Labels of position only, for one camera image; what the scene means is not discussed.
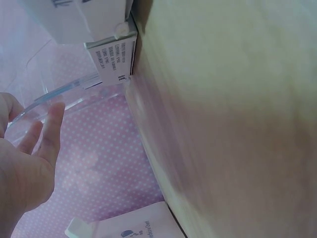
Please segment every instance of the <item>hand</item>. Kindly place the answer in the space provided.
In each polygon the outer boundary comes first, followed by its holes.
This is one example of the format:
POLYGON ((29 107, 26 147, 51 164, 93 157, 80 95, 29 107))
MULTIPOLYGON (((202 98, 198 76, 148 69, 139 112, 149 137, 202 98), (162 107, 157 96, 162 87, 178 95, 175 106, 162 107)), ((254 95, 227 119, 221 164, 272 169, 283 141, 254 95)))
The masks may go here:
POLYGON ((40 147, 32 154, 42 123, 33 123, 15 148, 4 139, 4 133, 8 122, 19 115, 23 107, 12 95, 0 93, 0 237, 10 236, 24 212, 38 207, 51 196, 64 109, 64 103, 50 107, 40 147))

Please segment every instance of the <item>wooden board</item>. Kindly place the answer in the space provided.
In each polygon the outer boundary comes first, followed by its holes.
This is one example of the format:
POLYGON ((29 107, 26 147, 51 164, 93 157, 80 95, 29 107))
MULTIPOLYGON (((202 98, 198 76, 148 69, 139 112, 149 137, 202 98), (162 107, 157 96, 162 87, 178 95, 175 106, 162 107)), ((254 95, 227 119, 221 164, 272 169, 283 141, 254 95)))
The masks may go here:
POLYGON ((136 0, 126 96, 190 238, 317 237, 315 9, 136 0))

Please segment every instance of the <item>clear plastic container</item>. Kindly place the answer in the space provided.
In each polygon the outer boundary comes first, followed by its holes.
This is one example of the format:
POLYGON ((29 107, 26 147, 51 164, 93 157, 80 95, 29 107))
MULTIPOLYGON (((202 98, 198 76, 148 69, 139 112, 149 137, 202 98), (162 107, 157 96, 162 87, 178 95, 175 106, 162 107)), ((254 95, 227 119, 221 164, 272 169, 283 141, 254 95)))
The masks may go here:
POLYGON ((6 139, 17 144, 34 121, 45 120, 52 103, 66 104, 65 116, 100 100, 122 94, 122 85, 104 86, 82 44, 58 45, 49 40, 26 63, 26 77, 8 88, 25 111, 8 125, 6 139))
POLYGON ((106 87, 98 74, 74 80, 36 99, 8 125, 5 138, 14 145, 18 144, 33 122, 45 122, 48 109, 53 103, 65 102, 66 117, 93 103, 122 95, 122 93, 122 84, 106 87))

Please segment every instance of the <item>pink polka dot fabric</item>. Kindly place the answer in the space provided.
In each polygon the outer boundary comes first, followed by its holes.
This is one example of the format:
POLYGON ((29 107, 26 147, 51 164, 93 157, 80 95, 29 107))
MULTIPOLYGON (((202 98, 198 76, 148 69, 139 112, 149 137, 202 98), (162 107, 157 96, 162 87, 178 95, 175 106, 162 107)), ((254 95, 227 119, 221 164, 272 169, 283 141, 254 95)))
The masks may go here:
POLYGON ((26 213, 13 238, 63 238, 73 217, 86 222, 163 201, 124 96, 64 119, 55 190, 26 213))

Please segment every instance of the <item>white label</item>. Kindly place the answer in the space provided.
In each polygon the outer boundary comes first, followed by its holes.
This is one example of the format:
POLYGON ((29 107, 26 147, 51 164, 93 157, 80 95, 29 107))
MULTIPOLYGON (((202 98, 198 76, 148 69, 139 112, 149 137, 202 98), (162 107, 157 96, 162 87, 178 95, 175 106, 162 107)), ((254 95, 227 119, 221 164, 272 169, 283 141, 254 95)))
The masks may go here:
POLYGON ((99 75, 107 85, 125 82, 133 64, 136 36, 88 49, 99 75))

